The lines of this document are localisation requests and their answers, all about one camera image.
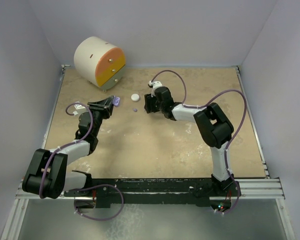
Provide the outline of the purple earbud charging case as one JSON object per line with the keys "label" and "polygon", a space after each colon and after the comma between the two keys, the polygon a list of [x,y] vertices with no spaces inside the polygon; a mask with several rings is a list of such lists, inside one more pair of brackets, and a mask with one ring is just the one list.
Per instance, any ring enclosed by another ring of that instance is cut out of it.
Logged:
{"label": "purple earbud charging case", "polygon": [[118,96],[115,96],[114,99],[113,99],[113,105],[115,107],[118,107],[120,105],[120,102],[121,102],[121,98],[118,97]]}

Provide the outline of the white earbud charging case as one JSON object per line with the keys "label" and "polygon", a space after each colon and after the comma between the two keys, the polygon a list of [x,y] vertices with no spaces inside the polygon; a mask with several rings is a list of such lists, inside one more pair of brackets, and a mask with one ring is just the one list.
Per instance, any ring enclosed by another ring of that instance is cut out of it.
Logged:
{"label": "white earbud charging case", "polygon": [[137,93],[134,93],[130,96],[130,99],[133,101],[133,102],[138,102],[140,100],[140,96],[137,94]]}

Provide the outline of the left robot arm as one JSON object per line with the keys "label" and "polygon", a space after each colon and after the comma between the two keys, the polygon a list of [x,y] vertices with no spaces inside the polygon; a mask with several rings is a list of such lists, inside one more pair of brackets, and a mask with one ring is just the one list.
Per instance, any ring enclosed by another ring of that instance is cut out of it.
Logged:
{"label": "left robot arm", "polygon": [[80,158],[91,155],[97,148],[98,133],[104,120],[111,117],[115,96],[83,104],[74,102],[73,112],[65,113],[78,117],[75,138],[69,143],[53,149],[37,149],[32,156],[22,182],[22,190],[38,195],[41,199],[58,198],[63,191],[76,190],[81,196],[93,191],[91,178],[87,173],[72,171],[67,166]]}

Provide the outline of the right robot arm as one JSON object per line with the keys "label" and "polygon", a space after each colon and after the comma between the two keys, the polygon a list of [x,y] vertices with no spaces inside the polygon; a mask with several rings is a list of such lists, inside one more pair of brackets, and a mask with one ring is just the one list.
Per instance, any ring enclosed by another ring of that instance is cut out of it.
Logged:
{"label": "right robot arm", "polygon": [[144,95],[146,113],[161,112],[172,121],[186,121],[197,125],[200,135],[210,147],[212,157],[212,190],[218,196],[225,195],[233,183],[233,172],[228,163],[227,147],[234,127],[220,106],[212,102],[202,108],[174,101],[170,90],[160,86]]}

